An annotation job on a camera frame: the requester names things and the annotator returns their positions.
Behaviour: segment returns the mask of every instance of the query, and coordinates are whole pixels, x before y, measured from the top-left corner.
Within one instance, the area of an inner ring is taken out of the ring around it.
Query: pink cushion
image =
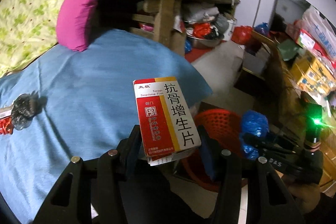
[[[97,0],[64,0],[56,24],[58,43],[73,51],[86,50],[89,22],[96,6]]]

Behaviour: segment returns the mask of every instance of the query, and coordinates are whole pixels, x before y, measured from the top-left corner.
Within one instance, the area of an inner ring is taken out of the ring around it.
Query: blue blanket
[[[121,30],[96,33],[84,52],[57,45],[0,79],[0,107],[22,93],[46,99],[30,127],[0,136],[0,192],[22,224],[34,219],[74,155],[100,157],[138,124],[133,81],[175,76],[189,106],[211,93],[184,58]]]

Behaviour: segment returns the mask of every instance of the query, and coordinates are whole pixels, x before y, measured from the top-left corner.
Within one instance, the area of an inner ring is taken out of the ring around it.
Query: green laser light
[[[323,123],[321,122],[322,119],[313,119],[314,124],[316,125],[322,125]]]

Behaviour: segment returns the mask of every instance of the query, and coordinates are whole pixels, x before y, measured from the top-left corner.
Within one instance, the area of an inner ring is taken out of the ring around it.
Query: floor
[[[239,45],[228,41],[192,63],[213,90],[213,95],[204,102],[234,111],[238,115],[253,107],[253,97],[233,87],[243,52]],[[176,178],[170,172],[163,171],[163,173],[170,182],[171,190],[179,195],[195,213],[204,218],[210,216],[216,203],[217,193]],[[245,186],[241,194],[239,224],[246,223],[247,195],[247,186]]]
[[[253,107],[253,97],[233,87],[243,53],[238,44],[227,41],[192,63],[213,90],[204,102],[238,115]]]

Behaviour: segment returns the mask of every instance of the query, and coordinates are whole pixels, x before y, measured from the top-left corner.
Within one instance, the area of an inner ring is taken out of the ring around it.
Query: metal bowl
[[[191,42],[193,48],[199,48],[202,50],[207,49],[207,48],[214,48],[217,45],[219,45],[222,40],[221,38],[217,38],[214,40],[201,39],[201,38],[192,37],[189,35],[187,39]]]

